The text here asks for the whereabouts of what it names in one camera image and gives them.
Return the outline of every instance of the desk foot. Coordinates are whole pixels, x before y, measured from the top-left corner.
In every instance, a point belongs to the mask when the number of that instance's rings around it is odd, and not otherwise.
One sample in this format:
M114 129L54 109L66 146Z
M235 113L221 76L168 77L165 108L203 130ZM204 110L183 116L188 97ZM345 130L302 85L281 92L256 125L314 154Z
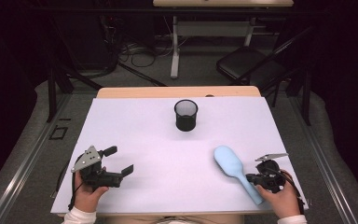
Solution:
M179 69L179 53L174 53L172 56L171 78L178 78Z

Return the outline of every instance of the blue hairbrush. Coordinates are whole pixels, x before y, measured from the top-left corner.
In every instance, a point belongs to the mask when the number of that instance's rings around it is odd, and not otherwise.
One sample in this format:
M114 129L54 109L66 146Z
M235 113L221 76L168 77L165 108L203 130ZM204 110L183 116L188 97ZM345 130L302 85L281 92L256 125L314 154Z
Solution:
M214 150L214 159L226 175L237 177L240 180L255 204L261 204L264 201L258 191L243 175L242 162L231 148L226 146L217 147Z

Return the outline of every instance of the white sleeve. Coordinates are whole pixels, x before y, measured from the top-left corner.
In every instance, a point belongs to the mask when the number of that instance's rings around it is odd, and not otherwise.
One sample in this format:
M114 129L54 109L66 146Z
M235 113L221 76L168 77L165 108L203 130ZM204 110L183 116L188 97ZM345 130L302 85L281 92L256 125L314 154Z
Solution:
M65 215L62 224L93 224L96 219L97 212L86 213L74 207Z
M307 220L304 215L284 217L278 220L278 224L306 224Z

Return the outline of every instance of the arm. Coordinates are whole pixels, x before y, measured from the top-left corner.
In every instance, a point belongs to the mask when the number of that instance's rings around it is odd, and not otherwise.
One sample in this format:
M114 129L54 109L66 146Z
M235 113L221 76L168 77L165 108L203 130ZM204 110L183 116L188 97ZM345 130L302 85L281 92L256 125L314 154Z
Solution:
M92 187L83 184L80 173L77 171L75 173L75 189L75 207L65 215L63 224L94 223L98 201L109 188L99 187L92 191Z
M292 178L286 172L283 172L283 174ZM277 193L271 193L260 185L257 185L256 188L260 195L271 203L272 209L280 219L278 224L307 223L305 217L300 213L295 189L288 181L285 182L283 189Z

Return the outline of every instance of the table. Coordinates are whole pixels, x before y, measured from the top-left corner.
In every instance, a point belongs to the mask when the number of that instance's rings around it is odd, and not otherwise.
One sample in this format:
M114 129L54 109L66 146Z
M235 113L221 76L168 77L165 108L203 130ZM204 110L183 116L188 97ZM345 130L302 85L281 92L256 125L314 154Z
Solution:
M154 0L155 7L291 7L293 0ZM246 36L249 46L255 28L255 18L249 21L178 21L173 16L173 55L171 78L178 78L178 36Z
M194 100L200 109L197 126L188 133L174 125L173 105L183 98ZM103 158L108 172L134 164L121 187L102 197L99 216L271 212L268 203L255 205L237 179L219 170L213 150L233 148L246 174L257 172L256 158L286 152L256 87L103 88L89 110L51 213L67 212L70 169L90 145L97 150L117 146L116 154ZM302 194L289 158L276 162L293 174Z

